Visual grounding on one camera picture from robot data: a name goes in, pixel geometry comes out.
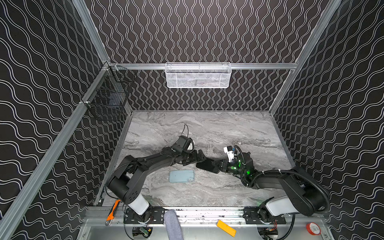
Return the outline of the black phone case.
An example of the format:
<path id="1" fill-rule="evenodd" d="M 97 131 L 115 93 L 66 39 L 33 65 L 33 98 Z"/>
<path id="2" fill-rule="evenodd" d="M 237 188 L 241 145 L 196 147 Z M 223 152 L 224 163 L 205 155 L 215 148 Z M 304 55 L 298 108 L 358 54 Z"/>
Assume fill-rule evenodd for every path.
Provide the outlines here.
<path id="1" fill-rule="evenodd" d="M 196 167 L 198 169 L 208 171 L 214 174 L 218 174 L 221 170 L 221 165 L 223 161 L 222 160 L 212 160 L 212 159 L 206 159 L 203 162 L 199 162 L 196 164 Z"/>

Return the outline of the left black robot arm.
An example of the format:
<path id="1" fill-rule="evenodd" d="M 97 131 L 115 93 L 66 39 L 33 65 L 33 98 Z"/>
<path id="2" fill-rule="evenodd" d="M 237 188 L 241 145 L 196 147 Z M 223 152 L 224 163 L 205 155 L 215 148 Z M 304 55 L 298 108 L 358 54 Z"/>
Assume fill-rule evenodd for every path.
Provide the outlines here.
<path id="1" fill-rule="evenodd" d="M 141 195 L 149 174 L 175 164 L 186 166 L 206 159 L 202 150 L 195 150 L 191 138 L 179 136 L 172 146 L 164 147 L 154 155 L 141 158 L 126 156 L 108 177 L 106 187 L 137 215 L 143 216 L 150 208 L 149 202 Z"/>

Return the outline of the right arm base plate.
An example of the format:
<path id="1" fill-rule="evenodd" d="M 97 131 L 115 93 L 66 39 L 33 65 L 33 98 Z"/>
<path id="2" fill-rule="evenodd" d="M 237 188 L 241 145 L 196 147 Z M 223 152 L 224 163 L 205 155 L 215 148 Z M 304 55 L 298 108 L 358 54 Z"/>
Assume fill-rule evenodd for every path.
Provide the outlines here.
<path id="1" fill-rule="evenodd" d="M 267 209 L 259 207 L 245 207 L 242 217 L 247 225 L 285 225 L 284 215 L 272 216 Z"/>

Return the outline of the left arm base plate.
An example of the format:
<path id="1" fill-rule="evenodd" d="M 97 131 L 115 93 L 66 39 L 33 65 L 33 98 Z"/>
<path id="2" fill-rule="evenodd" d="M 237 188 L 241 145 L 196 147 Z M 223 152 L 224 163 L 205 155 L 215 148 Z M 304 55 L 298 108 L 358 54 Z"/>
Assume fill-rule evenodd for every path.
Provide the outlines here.
<path id="1" fill-rule="evenodd" d="M 124 213 L 124 224 L 163 224 L 165 212 L 162 207 L 149 206 L 142 215 L 139 215 L 128 207 Z"/>

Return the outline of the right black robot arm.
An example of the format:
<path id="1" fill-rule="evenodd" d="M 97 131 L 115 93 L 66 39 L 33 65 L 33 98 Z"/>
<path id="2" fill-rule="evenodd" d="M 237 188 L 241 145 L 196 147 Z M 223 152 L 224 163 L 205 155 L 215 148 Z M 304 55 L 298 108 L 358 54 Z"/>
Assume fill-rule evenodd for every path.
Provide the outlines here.
<path id="1" fill-rule="evenodd" d="M 269 198 L 259 206 L 259 216 L 263 221 L 283 214 L 327 213 L 331 207 L 329 193 L 304 169 L 257 171 L 249 153 L 237 154 L 231 162 L 223 160 L 219 170 L 238 177 L 242 184 L 254 190 L 278 189 L 284 197 Z"/>

